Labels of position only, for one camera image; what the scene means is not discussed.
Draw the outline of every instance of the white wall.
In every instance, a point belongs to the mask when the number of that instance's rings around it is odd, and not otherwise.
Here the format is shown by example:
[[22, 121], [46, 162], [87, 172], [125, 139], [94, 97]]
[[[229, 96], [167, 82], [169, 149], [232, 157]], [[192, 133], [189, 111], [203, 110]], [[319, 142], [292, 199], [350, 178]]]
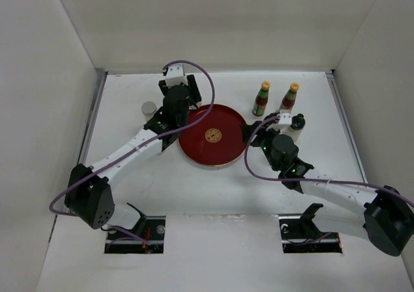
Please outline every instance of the white wall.
[[333, 69], [374, 0], [62, 0], [93, 63]]
[[59, 0], [0, 0], [0, 290], [34, 291], [96, 73]]
[[[414, 0], [376, 0], [335, 78], [370, 181], [414, 199]], [[404, 251], [414, 278], [414, 240]]]

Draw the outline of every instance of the white table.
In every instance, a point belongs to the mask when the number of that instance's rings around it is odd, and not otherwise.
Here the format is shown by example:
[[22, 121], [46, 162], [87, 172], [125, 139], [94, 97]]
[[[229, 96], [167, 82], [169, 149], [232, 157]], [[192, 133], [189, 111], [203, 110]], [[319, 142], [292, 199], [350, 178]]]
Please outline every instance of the white table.
[[[272, 84], [267, 113], [289, 84], [301, 85], [293, 113], [307, 125], [299, 157], [339, 179], [362, 180], [325, 73], [212, 73], [216, 102], [247, 122], [260, 83]], [[161, 105], [161, 75], [109, 76], [87, 155], [105, 157], [144, 124], [142, 103]], [[209, 86], [196, 74], [203, 102]], [[277, 177], [258, 149], [249, 151], [257, 173]], [[386, 256], [368, 241], [341, 235], [343, 254], [283, 254], [275, 214], [303, 212], [315, 197], [251, 177], [243, 160], [221, 168], [199, 166], [177, 144], [129, 175], [114, 192], [147, 215], [166, 215], [164, 254], [103, 254], [105, 234], [59, 217], [38, 291], [412, 291], [401, 257]], [[324, 211], [348, 212], [323, 202]]]

